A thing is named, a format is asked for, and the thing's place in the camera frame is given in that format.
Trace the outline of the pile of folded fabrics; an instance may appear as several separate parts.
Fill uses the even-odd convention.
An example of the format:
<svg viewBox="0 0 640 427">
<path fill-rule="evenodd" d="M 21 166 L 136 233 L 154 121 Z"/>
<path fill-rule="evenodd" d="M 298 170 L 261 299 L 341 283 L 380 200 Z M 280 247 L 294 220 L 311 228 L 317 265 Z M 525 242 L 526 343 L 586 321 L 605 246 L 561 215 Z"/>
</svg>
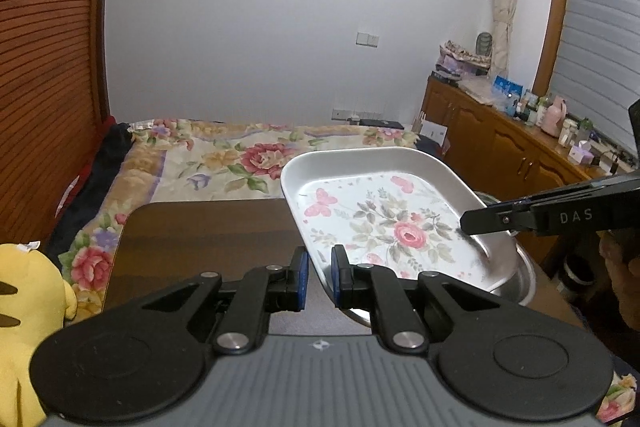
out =
<svg viewBox="0 0 640 427">
<path fill-rule="evenodd" d="M 457 43 L 448 40 L 439 46 L 435 72 L 459 79 L 464 76 L 486 76 L 490 66 L 490 56 L 469 52 Z"/>
</svg>

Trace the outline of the white wall switch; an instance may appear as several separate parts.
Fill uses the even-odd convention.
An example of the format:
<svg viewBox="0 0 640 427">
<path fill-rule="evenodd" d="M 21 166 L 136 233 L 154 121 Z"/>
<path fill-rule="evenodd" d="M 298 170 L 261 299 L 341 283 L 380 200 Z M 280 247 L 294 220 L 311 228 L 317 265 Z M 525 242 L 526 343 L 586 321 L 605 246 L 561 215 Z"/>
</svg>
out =
<svg viewBox="0 0 640 427">
<path fill-rule="evenodd" d="M 366 32 L 358 31 L 356 35 L 357 46 L 368 46 L 369 48 L 377 48 L 380 42 L 380 37 L 376 35 L 370 35 Z"/>
</svg>

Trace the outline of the pink thermos bottle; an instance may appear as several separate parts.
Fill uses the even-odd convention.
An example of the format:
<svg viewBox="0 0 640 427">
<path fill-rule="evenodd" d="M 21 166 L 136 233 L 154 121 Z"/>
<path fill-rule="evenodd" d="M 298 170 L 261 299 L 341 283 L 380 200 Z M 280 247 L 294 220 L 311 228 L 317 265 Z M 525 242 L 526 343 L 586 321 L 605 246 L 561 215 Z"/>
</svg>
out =
<svg viewBox="0 0 640 427">
<path fill-rule="evenodd" d="M 559 138 L 565 117 L 566 101 L 562 96 L 557 95 L 544 114 L 541 130 L 553 138 Z"/>
</svg>

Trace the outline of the black clothing pile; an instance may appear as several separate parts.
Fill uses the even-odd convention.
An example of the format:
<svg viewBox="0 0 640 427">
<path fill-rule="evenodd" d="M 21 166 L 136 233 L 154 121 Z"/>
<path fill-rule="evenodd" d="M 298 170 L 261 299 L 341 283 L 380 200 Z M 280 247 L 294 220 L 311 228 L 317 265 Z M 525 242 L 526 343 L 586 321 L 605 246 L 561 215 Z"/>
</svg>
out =
<svg viewBox="0 0 640 427">
<path fill-rule="evenodd" d="M 93 149 L 80 169 L 78 181 L 63 197 L 58 222 L 44 247 L 44 254 L 58 268 L 62 267 L 58 256 L 70 250 L 76 234 L 96 217 L 131 147 L 129 124 L 107 117 L 96 132 Z"/>
</svg>

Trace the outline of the floral bed cover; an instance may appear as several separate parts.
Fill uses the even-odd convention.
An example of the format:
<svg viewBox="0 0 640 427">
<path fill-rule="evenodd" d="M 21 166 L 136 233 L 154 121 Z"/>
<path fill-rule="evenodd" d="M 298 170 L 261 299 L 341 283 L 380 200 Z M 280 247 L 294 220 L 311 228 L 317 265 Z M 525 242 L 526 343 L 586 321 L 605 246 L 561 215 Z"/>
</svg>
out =
<svg viewBox="0 0 640 427">
<path fill-rule="evenodd" d="M 62 277 L 77 297 L 75 319 L 99 314 L 126 222 L 150 202 L 263 199 L 280 196 L 280 176 L 293 157 L 315 150 L 403 146 L 405 129 L 349 126 L 221 124 L 155 119 L 129 124 L 132 147 L 102 205 L 59 255 Z"/>
</svg>

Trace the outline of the near large steel bowl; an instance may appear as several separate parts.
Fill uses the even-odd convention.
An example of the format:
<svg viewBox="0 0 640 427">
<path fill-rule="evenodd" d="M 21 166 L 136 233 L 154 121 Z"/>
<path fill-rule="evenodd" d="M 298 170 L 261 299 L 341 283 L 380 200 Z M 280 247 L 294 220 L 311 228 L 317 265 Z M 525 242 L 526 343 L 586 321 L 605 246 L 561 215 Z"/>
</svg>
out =
<svg viewBox="0 0 640 427">
<path fill-rule="evenodd" d="M 480 191 L 476 191 L 475 194 L 486 206 L 500 202 L 498 198 Z M 535 263 L 530 260 L 526 251 L 524 251 L 515 239 L 514 245 L 518 252 L 518 269 L 514 272 L 510 280 L 506 281 L 506 283 L 491 292 L 496 296 L 512 301 L 512 303 L 518 303 L 519 305 L 526 307 L 533 301 L 537 291 Z M 359 309 L 342 311 L 346 317 L 349 317 L 363 326 L 369 327 L 371 325 L 370 315 L 366 311 Z"/>
</svg>

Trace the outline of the wooden sideboard cabinet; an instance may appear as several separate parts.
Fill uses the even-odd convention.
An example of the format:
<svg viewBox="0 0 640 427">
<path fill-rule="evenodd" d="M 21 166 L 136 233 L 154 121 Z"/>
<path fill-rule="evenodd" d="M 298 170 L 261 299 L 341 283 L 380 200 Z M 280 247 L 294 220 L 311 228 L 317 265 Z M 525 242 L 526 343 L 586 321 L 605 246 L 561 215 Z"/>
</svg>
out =
<svg viewBox="0 0 640 427">
<path fill-rule="evenodd" d="M 576 165 L 558 140 L 431 76 L 422 112 L 447 128 L 442 158 L 473 190 L 511 200 L 598 179 L 597 166 Z"/>
</svg>

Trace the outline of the yellow plush toy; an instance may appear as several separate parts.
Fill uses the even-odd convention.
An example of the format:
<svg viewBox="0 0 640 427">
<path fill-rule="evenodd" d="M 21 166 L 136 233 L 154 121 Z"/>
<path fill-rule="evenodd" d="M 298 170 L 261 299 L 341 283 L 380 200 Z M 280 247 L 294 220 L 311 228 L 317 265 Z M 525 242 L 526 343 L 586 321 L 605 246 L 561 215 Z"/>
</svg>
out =
<svg viewBox="0 0 640 427">
<path fill-rule="evenodd" d="M 36 348 L 77 312 L 61 271 L 40 251 L 1 246 L 1 424 L 38 426 L 44 412 L 29 377 Z"/>
</svg>

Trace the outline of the wooden louvered wardrobe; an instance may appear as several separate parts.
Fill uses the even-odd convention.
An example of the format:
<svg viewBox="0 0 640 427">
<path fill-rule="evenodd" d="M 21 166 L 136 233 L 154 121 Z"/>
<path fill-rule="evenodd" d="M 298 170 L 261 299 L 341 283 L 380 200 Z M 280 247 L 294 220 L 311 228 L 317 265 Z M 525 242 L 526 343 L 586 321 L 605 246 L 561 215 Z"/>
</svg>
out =
<svg viewBox="0 0 640 427">
<path fill-rule="evenodd" d="M 1 239 L 47 239 L 110 117 L 104 0 L 1 0 Z"/>
</svg>

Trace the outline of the floral square plate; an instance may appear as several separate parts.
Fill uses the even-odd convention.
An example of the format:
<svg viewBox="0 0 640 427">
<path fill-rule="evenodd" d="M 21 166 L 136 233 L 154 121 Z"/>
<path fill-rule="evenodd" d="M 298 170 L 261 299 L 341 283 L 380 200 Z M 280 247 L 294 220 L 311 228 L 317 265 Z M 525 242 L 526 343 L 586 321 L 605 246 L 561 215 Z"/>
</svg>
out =
<svg viewBox="0 0 640 427">
<path fill-rule="evenodd" d="M 354 265 L 382 265 L 409 280 L 422 271 L 442 272 L 490 293 L 518 269 L 508 233 L 463 233 L 463 213 L 484 202 L 441 160 L 420 150 L 303 153 L 284 167 L 280 182 L 325 291 L 332 289 L 336 245 Z"/>
</svg>

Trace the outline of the grey window blind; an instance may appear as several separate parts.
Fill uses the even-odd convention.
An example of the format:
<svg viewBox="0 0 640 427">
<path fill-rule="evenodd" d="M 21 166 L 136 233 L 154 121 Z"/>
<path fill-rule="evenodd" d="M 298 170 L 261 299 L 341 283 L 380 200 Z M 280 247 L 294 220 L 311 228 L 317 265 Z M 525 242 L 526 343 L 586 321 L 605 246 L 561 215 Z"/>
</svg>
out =
<svg viewBox="0 0 640 427">
<path fill-rule="evenodd" d="M 566 0 L 550 89 L 637 153 L 628 108 L 639 100 L 639 0 Z"/>
</svg>

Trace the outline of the wall power outlet strip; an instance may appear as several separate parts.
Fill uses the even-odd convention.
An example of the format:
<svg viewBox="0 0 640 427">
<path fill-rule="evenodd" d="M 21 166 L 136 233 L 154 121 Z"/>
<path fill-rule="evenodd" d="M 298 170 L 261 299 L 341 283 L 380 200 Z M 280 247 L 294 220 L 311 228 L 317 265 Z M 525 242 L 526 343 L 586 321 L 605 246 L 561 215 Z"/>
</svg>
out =
<svg viewBox="0 0 640 427">
<path fill-rule="evenodd" d="M 334 108 L 332 109 L 331 119 L 333 121 L 356 121 L 356 120 L 382 120 L 382 113 L 365 112 L 364 110 Z"/>
</svg>

